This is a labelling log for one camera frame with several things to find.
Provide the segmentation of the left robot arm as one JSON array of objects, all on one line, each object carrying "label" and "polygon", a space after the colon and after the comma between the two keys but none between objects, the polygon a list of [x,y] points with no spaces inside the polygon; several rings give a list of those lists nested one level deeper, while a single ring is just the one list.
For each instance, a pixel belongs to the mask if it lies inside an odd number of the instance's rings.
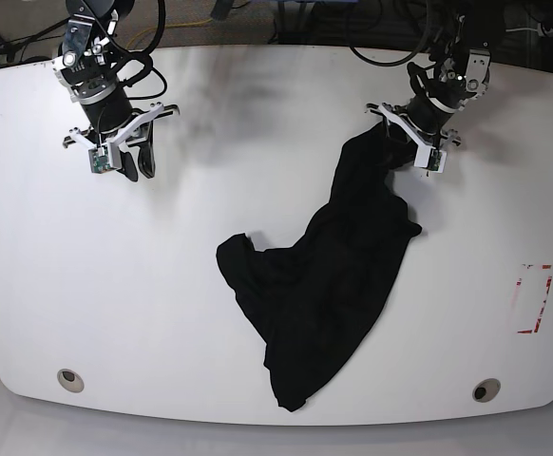
[{"label": "left robot arm", "polygon": [[504,7],[497,1],[446,1],[444,7],[453,15],[451,30],[441,26],[430,40],[437,17],[433,3],[427,2],[419,45],[429,47],[430,64],[412,61],[418,50],[396,62],[406,66],[412,98],[404,105],[367,105],[381,118],[377,131],[389,160],[429,171],[445,163],[453,145],[462,144],[459,133],[447,124],[486,93],[492,54],[505,34]]}]

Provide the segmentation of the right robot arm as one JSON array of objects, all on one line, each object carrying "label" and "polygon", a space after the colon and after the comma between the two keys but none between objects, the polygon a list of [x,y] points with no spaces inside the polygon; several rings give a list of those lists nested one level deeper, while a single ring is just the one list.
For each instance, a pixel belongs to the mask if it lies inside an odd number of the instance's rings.
[{"label": "right robot arm", "polygon": [[118,172],[136,182],[156,174],[154,121],[180,112],[162,104],[168,83],[152,52],[166,29],[166,5],[158,3],[158,25],[149,45],[131,51],[116,41],[116,27],[132,1],[68,1],[69,19],[52,70],[89,122],[74,127],[63,147],[81,146],[94,174]]}]

